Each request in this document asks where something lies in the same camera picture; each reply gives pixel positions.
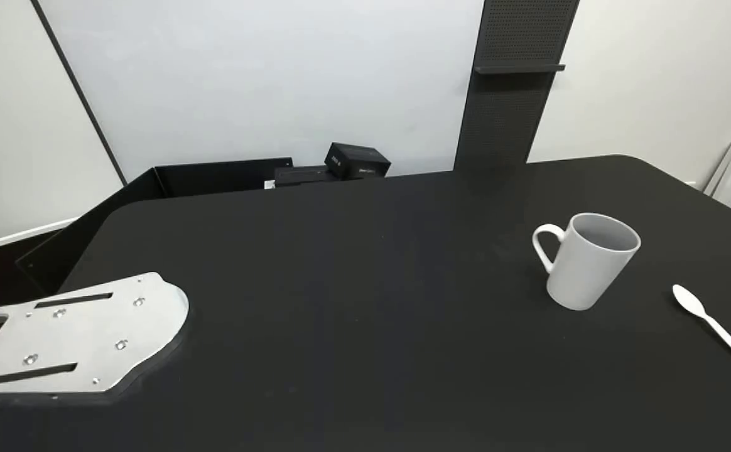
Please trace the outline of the white ceramic mug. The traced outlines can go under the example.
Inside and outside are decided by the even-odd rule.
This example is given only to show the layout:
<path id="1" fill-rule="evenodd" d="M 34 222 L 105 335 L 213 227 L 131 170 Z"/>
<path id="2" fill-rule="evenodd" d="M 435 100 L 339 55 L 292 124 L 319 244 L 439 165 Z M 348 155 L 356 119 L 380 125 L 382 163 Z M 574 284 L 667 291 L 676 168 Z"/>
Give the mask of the white ceramic mug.
<path id="1" fill-rule="evenodd" d="M 636 229 L 607 214 L 574 214 L 566 229 L 539 223 L 530 235 L 547 281 L 547 296 L 571 312 L 588 312 L 643 247 Z"/>

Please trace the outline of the black vertical pillar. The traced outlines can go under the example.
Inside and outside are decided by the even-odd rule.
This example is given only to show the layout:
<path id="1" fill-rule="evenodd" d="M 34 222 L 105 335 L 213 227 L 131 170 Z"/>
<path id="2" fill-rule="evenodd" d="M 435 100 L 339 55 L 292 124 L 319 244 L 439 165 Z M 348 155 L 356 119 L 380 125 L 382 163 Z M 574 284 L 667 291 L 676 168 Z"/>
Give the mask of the black vertical pillar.
<path id="1" fill-rule="evenodd" d="M 520 168 L 581 0 L 484 0 L 454 170 Z"/>

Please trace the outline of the silver metal mounting plate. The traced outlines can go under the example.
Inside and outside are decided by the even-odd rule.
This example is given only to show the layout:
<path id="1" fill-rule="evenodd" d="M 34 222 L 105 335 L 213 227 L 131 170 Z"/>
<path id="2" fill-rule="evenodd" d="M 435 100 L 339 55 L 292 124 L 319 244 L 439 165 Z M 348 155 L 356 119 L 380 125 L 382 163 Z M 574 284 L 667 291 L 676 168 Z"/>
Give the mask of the silver metal mounting plate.
<path id="1" fill-rule="evenodd" d="M 169 350 L 191 302 L 156 272 L 0 306 L 0 396 L 105 394 Z"/>

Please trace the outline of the small black box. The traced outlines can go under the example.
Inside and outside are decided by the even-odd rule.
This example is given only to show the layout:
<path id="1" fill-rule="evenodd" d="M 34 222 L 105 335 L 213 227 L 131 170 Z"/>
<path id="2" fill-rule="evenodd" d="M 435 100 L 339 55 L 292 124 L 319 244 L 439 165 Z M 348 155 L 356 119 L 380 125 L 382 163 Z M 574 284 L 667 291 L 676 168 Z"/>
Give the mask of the small black box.
<path id="1" fill-rule="evenodd" d="M 352 144 L 332 144 L 323 163 L 332 176 L 344 180 L 383 176 L 391 165 L 377 148 Z"/>

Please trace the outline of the white plastic spoon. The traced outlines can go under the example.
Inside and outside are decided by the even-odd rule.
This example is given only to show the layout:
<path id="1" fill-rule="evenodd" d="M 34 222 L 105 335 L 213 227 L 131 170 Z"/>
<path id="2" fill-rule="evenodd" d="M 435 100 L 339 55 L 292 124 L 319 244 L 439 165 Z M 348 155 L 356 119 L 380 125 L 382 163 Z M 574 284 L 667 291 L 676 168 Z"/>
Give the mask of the white plastic spoon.
<path id="1" fill-rule="evenodd" d="M 704 302 L 690 289 L 672 284 L 670 293 L 682 312 L 700 320 L 731 350 L 731 335 L 705 312 Z"/>

